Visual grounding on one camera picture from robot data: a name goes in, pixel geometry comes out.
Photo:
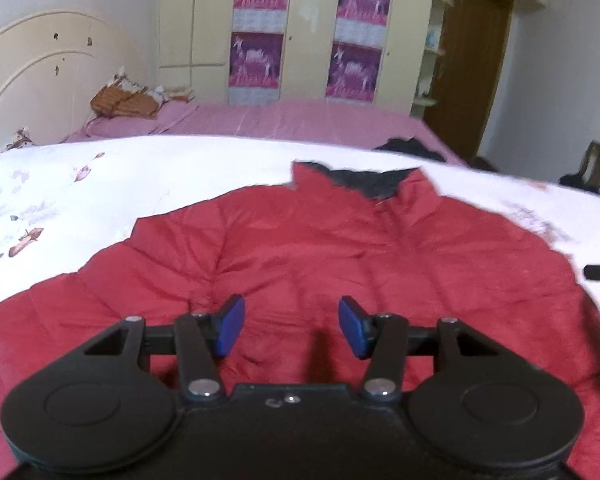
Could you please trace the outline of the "red quilted down jacket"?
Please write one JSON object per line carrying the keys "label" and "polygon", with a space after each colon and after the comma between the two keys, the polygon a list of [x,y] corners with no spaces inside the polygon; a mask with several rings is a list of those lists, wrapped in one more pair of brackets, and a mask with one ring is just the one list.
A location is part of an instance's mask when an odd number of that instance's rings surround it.
{"label": "red quilted down jacket", "polygon": [[[499,214],[439,195],[420,171],[384,200],[295,164],[286,185],[241,188],[135,223],[79,271],[0,303],[0,406],[8,390],[130,315],[168,324],[245,298],[221,375],[238,382],[356,382],[338,326],[350,296],[420,326],[452,316],[570,385],[585,425],[570,466],[600,479],[600,314],[567,258]],[[0,479],[15,461],[0,428]]]}

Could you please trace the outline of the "dark garment on bed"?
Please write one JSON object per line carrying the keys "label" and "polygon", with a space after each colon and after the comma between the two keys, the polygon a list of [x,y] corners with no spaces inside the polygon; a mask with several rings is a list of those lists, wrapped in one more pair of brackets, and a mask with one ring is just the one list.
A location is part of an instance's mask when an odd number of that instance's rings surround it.
{"label": "dark garment on bed", "polygon": [[431,151],[426,148],[422,142],[415,138],[404,139],[404,138],[391,138],[385,144],[375,148],[375,151],[398,153],[403,155],[410,155],[420,157],[424,159],[434,160],[435,162],[446,162],[446,159],[442,154]]}

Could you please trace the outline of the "pink striped blanket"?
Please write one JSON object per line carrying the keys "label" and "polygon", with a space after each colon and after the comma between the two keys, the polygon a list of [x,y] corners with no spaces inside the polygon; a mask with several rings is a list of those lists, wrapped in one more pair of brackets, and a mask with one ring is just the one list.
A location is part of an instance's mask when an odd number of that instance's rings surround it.
{"label": "pink striped blanket", "polygon": [[455,166],[461,160],[420,119],[382,108],[329,100],[283,100],[263,106],[200,104],[170,101],[153,118],[99,117],[67,141],[120,139],[151,134],[241,136],[379,148],[392,139],[415,139],[426,150]]}

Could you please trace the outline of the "lower right purple poster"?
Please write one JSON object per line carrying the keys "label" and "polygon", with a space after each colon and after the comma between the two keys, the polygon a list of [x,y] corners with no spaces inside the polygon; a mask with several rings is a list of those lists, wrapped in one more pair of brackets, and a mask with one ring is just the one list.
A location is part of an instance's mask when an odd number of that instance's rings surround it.
{"label": "lower right purple poster", "polygon": [[380,49],[334,42],[325,90],[326,98],[373,102],[381,55]]}

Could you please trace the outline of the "brown wooden door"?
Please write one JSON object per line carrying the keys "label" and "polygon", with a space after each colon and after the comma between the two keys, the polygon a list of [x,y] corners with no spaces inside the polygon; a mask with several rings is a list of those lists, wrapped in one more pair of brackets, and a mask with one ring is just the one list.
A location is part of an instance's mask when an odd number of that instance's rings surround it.
{"label": "brown wooden door", "polygon": [[478,154],[498,88],[512,0],[452,0],[424,122],[464,162]]}

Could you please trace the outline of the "lower left purple poster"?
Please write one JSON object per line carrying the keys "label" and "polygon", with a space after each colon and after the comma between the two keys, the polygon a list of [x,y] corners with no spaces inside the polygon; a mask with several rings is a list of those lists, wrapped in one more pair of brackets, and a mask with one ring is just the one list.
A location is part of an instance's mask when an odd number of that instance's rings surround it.
{"label": "lower left purple poster", "polygon": [[284,36],[233,32],[228,104],[260,106],[279,100]]}

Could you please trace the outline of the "cream round headboard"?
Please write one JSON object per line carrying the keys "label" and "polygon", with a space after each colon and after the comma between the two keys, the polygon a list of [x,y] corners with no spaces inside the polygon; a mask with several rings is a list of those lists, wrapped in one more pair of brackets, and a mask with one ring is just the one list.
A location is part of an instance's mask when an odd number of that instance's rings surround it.
{"label": "cream round headboard", "polygon": [[2,28],[0,151],[20,133],[35,145],[65,140],[119,72],[145,86],[154,82],[131,40],[94,16],[45,11]]}

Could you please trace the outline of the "upper right purple poster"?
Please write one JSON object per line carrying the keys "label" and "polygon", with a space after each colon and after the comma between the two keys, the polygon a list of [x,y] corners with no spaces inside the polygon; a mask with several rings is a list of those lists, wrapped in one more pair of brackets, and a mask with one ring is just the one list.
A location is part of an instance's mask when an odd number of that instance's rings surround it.
{"label": "upper right purple poster", "polygon": [[338,0],[334,40],[381,50],[385,47],[391,0]]}

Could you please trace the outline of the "cream wardrobe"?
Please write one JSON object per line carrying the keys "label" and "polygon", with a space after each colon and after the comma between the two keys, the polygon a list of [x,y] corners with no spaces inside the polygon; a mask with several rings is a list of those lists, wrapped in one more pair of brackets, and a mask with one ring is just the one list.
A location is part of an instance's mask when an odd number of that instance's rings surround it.
{"label": "cream wardrobe", "polygon": [[[234,0],[160,0],[159,76],[164,88],[228,104]],[[373,104],[414,104],[432,0],[391,0]],[[280,100],[325,96],[338,0],[288,0]]]}

